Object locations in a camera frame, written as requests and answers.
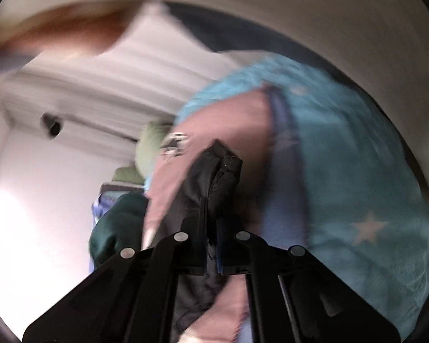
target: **pink fabric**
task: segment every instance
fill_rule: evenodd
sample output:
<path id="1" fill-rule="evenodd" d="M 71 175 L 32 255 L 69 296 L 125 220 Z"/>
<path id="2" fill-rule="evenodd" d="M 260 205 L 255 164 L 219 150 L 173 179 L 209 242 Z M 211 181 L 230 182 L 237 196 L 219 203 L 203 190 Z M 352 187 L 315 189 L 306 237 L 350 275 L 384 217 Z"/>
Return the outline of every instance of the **pink fabric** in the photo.
<path id="1" fill-rule="evenodd" d="M 267 158 L 271 114 L 266 94 L 258 89 L 204 107 L 174 127 L 171 133 L 189 136 L 183 154 L 159 156 L 147 196 L 150 199 L 144 220 L 143 248 L 147 248 L 173 199 L 186 178 L 189 167 L 214 140 L 224 143 L 243 160 L 236 195 L 246 211 L 254 211 L 248 198 L 254 196 L 262 180 Z M 249 229 L 257 230 L 257 223 Z M 243 276 L 233 276 L 216 298 L 212 308 L 202 315 L 181 342 L 232 342 L 247 309 Z"/>

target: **brown blurred object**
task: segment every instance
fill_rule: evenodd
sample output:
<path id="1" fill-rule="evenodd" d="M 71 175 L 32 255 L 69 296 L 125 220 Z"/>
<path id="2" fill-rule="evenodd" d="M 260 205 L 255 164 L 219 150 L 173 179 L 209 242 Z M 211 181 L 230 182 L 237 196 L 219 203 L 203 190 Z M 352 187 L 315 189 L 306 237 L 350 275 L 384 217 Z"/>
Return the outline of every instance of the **brown blurred object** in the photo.
<path id="1" fill-rule="evenodd" d="M 129 27 L 141 1 L 71 4 L 0 29 L 0 49 L 23 54 L 53 51 L 68 56 L 98 55 Z"/>

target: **star-patterned fabric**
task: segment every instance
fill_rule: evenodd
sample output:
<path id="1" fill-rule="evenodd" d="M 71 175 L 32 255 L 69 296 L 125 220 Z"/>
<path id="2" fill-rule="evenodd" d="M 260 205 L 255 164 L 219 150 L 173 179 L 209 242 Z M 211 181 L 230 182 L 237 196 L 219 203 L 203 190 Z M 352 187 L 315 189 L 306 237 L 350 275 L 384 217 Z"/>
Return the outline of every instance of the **star-patterned fabric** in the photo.
<path id="1" fill-rule="evenodd" d="M 297 123 L 310 251 L 405 339 L 429 293 L 429 207 L 395 128 L 365 93 L 272 55 L 197 93 L 176 122 L 264 83 L 282 89 Z"/>

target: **teal blanket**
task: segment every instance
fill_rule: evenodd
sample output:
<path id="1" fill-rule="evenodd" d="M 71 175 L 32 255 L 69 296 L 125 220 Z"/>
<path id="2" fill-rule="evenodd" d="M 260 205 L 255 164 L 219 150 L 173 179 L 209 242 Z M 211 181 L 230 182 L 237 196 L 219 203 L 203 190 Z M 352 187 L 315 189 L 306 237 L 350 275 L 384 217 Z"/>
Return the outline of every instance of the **teal blanket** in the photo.
<path id="1" fill-rule="evenodd" d="M 429 207 L 367 95 L 274 55 L 197 93 L 176 123 L 264 82 L 282 88 L 298 125 L 311 253 L 405 339 L 429 293 Z"/>

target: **ceiling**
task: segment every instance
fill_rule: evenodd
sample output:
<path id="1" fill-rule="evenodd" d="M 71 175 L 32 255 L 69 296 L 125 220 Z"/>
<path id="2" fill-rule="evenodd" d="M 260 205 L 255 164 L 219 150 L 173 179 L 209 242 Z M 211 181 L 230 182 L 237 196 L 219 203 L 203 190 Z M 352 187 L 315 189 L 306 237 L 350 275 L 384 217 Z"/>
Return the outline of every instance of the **ceiling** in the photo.
<path id="1" fill-rule="evenodd" d="M 63 59 L 41 54 L 0 80 L 0 101 L 16 127 L 32 132 L 42 133 L 40 117 L 50 112 L 138 139 L 146 123 L 172 122 L 198 90 L 264 55 L 211 53 L 164 5 L 149 2 L 109 51 Z M 97 154 L 134 156 L 132 143 L 70 122 L 57 138 Z"/>

